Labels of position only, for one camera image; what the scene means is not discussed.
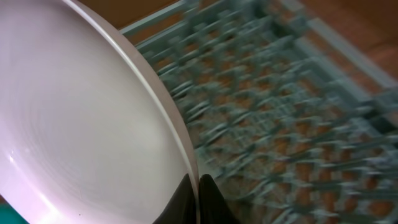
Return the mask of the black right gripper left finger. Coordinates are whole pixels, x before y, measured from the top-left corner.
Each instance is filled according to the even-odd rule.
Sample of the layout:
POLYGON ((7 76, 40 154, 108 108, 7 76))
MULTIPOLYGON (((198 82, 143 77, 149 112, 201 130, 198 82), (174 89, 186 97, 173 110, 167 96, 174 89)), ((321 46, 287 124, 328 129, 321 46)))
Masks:
POLYGON ((196 224, 197 210, 192 183, 186 174, 153 224, 196 224))

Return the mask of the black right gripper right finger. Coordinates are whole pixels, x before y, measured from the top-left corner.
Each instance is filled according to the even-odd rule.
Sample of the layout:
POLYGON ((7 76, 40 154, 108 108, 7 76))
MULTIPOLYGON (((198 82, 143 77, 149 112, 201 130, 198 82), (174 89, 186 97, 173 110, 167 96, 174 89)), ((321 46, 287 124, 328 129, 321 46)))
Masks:
POLYGON ((200 178, 198 193, 201 224, 240 224, 210 174, 200 178))

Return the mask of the pink round plate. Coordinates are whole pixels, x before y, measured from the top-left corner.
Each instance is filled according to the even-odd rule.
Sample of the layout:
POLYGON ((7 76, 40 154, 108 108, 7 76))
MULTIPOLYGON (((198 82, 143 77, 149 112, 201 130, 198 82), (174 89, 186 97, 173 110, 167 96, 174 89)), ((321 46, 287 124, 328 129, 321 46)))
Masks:
POLYGON ((152 223, 198 168, 154 69, 79 1, 1 2, 1 195, 29 223, 152 223))

